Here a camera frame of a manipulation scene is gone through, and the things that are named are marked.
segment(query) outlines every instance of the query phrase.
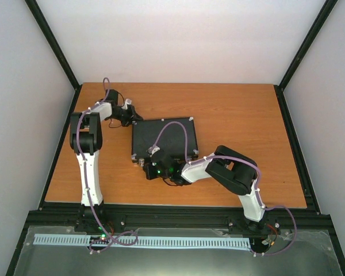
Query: table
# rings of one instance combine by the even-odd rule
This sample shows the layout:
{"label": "table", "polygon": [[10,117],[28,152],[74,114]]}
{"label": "table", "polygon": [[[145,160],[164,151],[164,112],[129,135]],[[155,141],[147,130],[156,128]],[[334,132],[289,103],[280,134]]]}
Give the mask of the table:
{"label": "table", "polygon": [[[300,180],[273,85],[205,83],[113,83],[145,119],[194,117],[200,157],[220,144],[253,159],[262,170],[260,192],[267,206],[306,208]],[[84,83],[75,111],[103,98],[101,83]],[[131,161],[132,127],[102,123],[99,182],[107,204],[241,206],[238,197],[213,179],[184,187],[148,181]],[[45,198],[80,202],[81,175],[65,139]]]}

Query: gray wall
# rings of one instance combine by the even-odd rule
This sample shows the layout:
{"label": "gray wall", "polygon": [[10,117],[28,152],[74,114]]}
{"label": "gray wall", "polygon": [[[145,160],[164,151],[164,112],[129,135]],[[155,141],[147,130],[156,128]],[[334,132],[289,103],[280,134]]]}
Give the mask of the gray wall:
{"label": "gray wall", "polygon": [[339,1],[285,90],[322,213],[345,254],[345,0]]}
{"label": "gray wall", "polygon": [[38,206],[72,95],[25,2],[0,0],[0,276]]}
{"label": "gray wall", "polygon": [[80,82],[278,83],[324,0],[39,0]]}

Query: wooden tabletop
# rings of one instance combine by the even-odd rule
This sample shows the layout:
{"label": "wooden tabletop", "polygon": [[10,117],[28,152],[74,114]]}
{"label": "wooden tabletop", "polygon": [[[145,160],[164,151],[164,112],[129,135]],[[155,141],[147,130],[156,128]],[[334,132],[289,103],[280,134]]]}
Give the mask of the wooden tabletop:
{"label": "wooden tabletop", "polygon": [[[194,117],[200,157],[218,145],[253,159],[262,170],[259,185],[267,206],[306,208],[273,85],[198,83],[114,83],[145,119]],[[85,83],[75,108],[83,111],[103,98],[101,83]],[[131,161],[132,127],[102,123],[99,182],[107,204],[241,206],[214,179],[183,187],[148,181]],[[67,135],[46,196],[47,202],[80,202],[81,175]]]}

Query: black box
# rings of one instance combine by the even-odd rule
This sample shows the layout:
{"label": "black box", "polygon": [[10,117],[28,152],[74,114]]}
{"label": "black box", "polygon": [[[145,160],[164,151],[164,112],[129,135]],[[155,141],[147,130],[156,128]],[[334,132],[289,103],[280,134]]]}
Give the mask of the black box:
{"label": "black box", "polygon": [[[198,158],[199,152],[193,117],[155,119],[133,122],[132,161],[134,163],[140,161],[142,165],[144,162],[148,163],[150,161],[149,147],[154,144],[161,129],[172,121],[180,122],[186,128],[188,135],[188,158],[192,160]],[[178,124],[169,125],[162,133],[157,146],[173,158],[184,160],[185,135],[182,127]]]}

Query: transparent plastic sheet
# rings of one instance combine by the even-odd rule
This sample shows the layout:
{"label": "transparent plastic sheet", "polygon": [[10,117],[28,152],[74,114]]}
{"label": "transparent plastic sheet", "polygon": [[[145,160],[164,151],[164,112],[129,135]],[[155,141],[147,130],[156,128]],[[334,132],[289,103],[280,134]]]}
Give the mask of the transparent plastic sheet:
{"label": "transparent plastic sheet", "polygon": [[[85,235],[72,227],[29,228],[14,275],[342,275],[327,231],[299,231],[293,247],[277,256],[236,250],[110,248],[90,255],[86,247],[34,246],[35,233]],[[140,236],[228,237],[226,230],[140,228]],[[269,252],[293,238],[282,230]]]}

